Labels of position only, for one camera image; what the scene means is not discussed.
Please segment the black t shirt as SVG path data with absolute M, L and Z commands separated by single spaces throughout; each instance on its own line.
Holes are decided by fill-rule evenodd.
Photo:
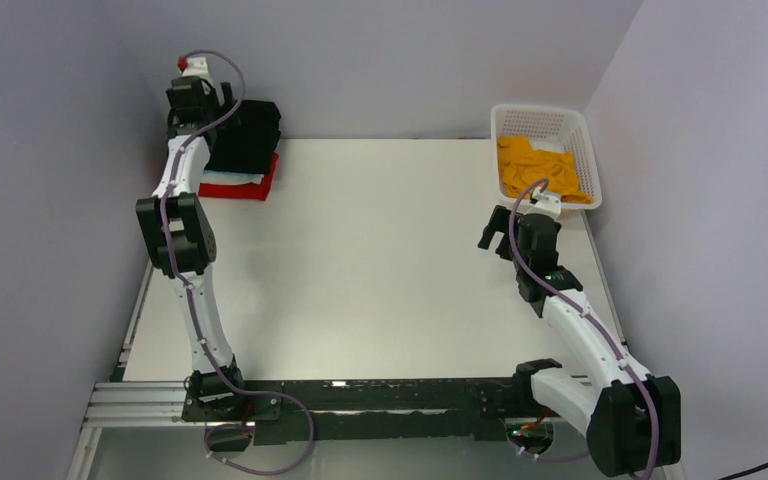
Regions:
M 244 100 L 217 128 L 206 169 L 221 173 L 266 175 L 281 138 L 281 112 L 271 101 Z

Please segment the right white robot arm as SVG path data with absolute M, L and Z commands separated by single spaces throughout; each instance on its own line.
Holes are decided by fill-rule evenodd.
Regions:
M 487 250 L 503 236 L 497 255 L 514 264 L 517 290 L 537 318 L 572 351 L 590 381 L 582 385 L 554 359 L 517 366 L 511 401 L 534 415 L 559 414 L 586 440 L 605 476 L 642 475 L 680 461 L 681 392 L 669 376 L 657 377 L 608 331 L 583 284 L 559 260 L 561 225 L 537 208 L 514 213 L 498 205 L 478 242 Z

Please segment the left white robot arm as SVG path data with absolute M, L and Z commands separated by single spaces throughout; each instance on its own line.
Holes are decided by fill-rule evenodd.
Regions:
M 235 421 L 248 394 L 219 318 L 212 271 L 217 245 L 198 196 L 220 102 L 212 84 L 195 75 L 174 79 L 166 94 L 168 158 L 151 196 L 137 201 L 136 215 L 152 265 L 171 282 L 189 337 L 192 372 L 184 381 L 182 418 Z

